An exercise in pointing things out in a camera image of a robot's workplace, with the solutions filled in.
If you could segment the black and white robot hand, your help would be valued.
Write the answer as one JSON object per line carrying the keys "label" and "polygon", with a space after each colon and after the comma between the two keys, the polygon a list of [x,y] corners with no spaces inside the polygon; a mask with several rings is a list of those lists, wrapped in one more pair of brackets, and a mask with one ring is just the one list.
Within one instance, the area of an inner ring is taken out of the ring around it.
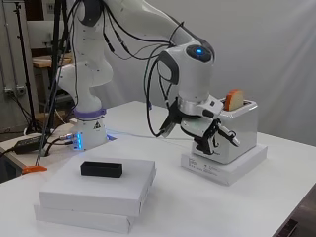
{"label": "black and white robot hand", "polygon": [[159,131],[163,137],[167,137],[178,124],[184,134],[194,139],[194,151],[205,155],[213,155],[219,146],[215,141],[216,133],[238,147],[240,141],[236,132],[224,126],[219,117],[223,108],[223,103],[212,96],[202,102],[176,98],[169,106],[168,115]]}

